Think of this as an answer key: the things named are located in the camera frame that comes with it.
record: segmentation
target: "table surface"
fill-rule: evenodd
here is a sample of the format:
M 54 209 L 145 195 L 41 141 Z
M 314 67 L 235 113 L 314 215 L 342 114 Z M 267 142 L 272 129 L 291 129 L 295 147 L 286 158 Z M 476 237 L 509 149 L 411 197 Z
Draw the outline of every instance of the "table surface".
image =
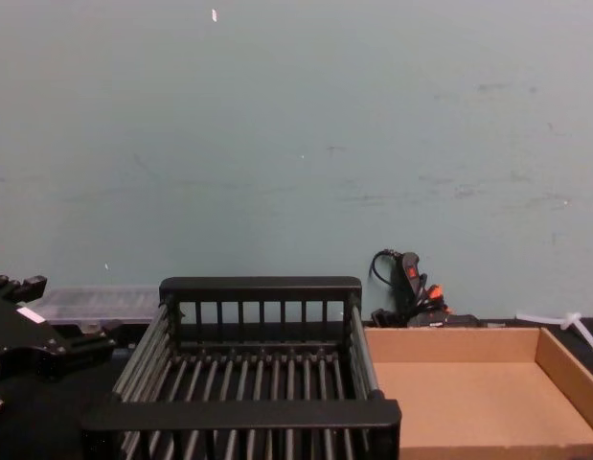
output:
M 593 333 L 593 318 L 583 323 Z M 549 329 L 593 374 L 593 350 L 572 331 Z M 126 360 L 116 354 L 110 362 L 56 382 L 26 374 L 1 380 L 0 398 L 7 408 L 0 414 L 0 459 L 81 459 L 79 416 L 110 392 Z

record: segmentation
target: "cardboard box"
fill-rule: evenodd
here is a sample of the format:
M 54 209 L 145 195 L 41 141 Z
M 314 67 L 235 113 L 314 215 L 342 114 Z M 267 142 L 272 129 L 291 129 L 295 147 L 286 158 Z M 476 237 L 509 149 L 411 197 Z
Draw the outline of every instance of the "cardboard box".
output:
M 400 460 L 593 460 L 593 376 L 547 330 L 366 335 Z

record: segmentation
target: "white plastic piece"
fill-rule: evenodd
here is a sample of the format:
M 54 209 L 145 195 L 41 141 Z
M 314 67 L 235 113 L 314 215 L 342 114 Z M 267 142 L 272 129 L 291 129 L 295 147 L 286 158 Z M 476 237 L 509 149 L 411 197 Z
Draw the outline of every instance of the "white plastic piece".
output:
M 567 330 L 571 325 L 574 325 L 575 328 L 583 336 L 585 341 L 587 343 L 589 343 L 590 347 L 592 347 L 592 349 L 593 349 L 593 335 L 583 325 L 581 313 L 578 313 L 578 312 L 566 313 L 566 315 L 563 318 L 546 318 L 543 316 L 533 316 L 531 314 L 517 313 L 515 315 L 515 319 L 521 319 L 522 321 L 530 321 L 532 323 L 556 324 L 556 325 L 560 326 L 560 328 L 563 331 Z
M 40 314 L 30 310 L 28 307 L 22 307 L 21 309 L 17 309 L 17 312 L 23 314 L 28 319 L 32 319 L 36 324 L 40 324 L 45 321 L 45 318 L 43 318 Z

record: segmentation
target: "teal wall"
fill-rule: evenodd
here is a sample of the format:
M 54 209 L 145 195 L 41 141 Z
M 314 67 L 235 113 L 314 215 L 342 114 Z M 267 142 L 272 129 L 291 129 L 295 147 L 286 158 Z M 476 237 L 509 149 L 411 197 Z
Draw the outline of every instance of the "teal wall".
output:
M 0 0 L 0 272 L 386 246 L 458 311 L 593 314 L 593 0 Z

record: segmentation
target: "black wire basket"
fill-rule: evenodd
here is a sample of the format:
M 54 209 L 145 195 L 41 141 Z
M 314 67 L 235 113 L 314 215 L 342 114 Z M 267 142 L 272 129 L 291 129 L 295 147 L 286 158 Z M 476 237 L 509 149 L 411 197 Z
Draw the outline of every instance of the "black wire basket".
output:
M 397 459 L 399 405 L 377 387 L 361 290 L 165 280 L 112 398 L 82 420 L 85 459 Z

